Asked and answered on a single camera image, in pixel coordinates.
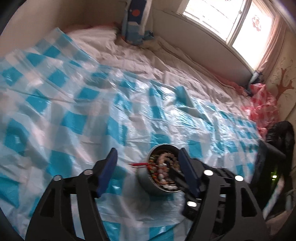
window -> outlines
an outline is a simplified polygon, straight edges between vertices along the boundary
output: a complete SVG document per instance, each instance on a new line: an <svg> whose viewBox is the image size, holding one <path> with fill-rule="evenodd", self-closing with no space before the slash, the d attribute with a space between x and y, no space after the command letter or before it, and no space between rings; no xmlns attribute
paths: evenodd
<svg viewBox="0 0 296 241"><path fill-rule="evenodd" d="M263 0L183 0L179 13L207 28L255 69L274 20Z"/></svg>

pink curtain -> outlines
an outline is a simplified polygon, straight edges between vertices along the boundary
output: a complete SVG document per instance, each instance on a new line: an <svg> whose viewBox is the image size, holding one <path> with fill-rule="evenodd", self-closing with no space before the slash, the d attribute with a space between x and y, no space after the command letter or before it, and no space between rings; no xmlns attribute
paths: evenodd
<svg viewBox="0 0 296 241"><path fill-rule="evenodd" d="M261 82L265 82L269 77L281 53L285 39L286 25L282 16L277 12L263 58L256 69L256 72L260 74Z"/></svg>

window frame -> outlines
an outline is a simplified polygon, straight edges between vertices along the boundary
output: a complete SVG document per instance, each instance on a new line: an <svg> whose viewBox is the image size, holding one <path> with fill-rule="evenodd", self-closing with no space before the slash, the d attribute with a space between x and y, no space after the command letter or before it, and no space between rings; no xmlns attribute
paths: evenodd
<svg viewBox="0 0 296 241"><path fill-rule="evenodd" d="M229 33L229 36L227 37L226 40L223 40L220 36L218 36L215 32L213 32L209 28L203 26L199 22L197 22L194 19L189 18L189 17L187 17L187 16L185 16L183 14L186 7L187 7L187 5L188 5L188 3L189 3L189 1L190 0L182 0L182 2L179 5L179 8L177 10L177 14L180 14L180 15L182 15L182 17L184 17L184 18L188 19L189 21L192 21L193 23L197 24L199 26L199 28L202 28L203 31L206 31L206 32L210 33L210 35L213 38L215 38L218 42L222 43L228 49L230 49L232 51L232 53L235 54L246 65L246 67L251 72L254 72L255 70L247 63L247 61L232 46L233 43L235 42L236 38L237 38L237 35L239 34L239 32L240 32L240 30L242 28L242 25L244 23L244 20L246 19L246 16L248 14L248 11L249 11L249 9L251 7L251 4L252 4L253 0L244 0L244 2L243 2L244 7L243 7L243 10L242 10L242 13L240 14L240 17L235 21L235 23L234 23L234 25L233 25L230 33ZM270 12L270 14L273 16L273 21L272 21L272 25L273 25L274 20L275 20L275 16L276 16L276 12L275 12L274 8L272 7L271 3L268 0L259 0L259 1L264 3L264 6L262 6L262 8L264 8L265 10L268 10Z"/></svg>

round container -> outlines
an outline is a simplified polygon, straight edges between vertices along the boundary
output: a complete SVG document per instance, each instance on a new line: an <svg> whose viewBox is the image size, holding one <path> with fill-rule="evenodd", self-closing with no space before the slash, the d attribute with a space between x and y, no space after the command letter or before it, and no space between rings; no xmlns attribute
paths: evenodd
<svg viewBox="0 0 296 241"><path fill-rule="evenodd" d="M173 145L164 144L164 145L157 145L153 147L149 155L147 157L146 162L149 162L151 155L157 155L164 152L170 152L172 153L176 158L178 158L179 149ZM159 187L152 179L150 172L148 168L138 168L137 170L137 177L139 180L139 183L143 187L143 189L148 192L151 195L155 196L162 196L162 195L169 195L171 193L180 192L181 190L176 191L167 191Z"/></svg>

red and white checkered cloth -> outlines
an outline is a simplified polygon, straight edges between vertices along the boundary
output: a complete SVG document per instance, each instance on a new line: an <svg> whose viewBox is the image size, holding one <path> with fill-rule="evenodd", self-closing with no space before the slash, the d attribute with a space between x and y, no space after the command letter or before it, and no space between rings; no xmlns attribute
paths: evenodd
<svg viewBox="0 0 296 241"><path fill-rule="evenodd" d="M262 138L267 134L267 128L279 121L279 111L276 98L267 91L266 85L250 85L253 97L251 106L244 106L250 120L256 122L257 129Z"/></svg>

